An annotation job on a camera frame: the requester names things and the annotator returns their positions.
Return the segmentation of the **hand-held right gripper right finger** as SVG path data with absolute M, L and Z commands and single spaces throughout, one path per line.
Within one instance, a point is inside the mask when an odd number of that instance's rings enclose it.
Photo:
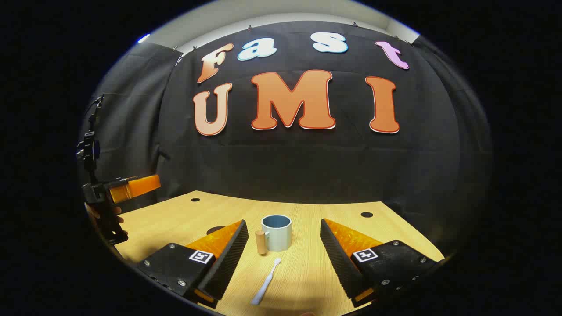
M 388 303 L 440 265 L 404 241 L 383 243 L 328 219 L 321 220 L 321 240 L 354 307 Z

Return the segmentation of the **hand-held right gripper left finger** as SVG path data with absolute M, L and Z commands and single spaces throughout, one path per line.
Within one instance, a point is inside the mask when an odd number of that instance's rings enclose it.
M 216 308 L 249 234 L 239 220 L 187 245 L 169 243 L 137 264 L 157 284 L 194 303 Z

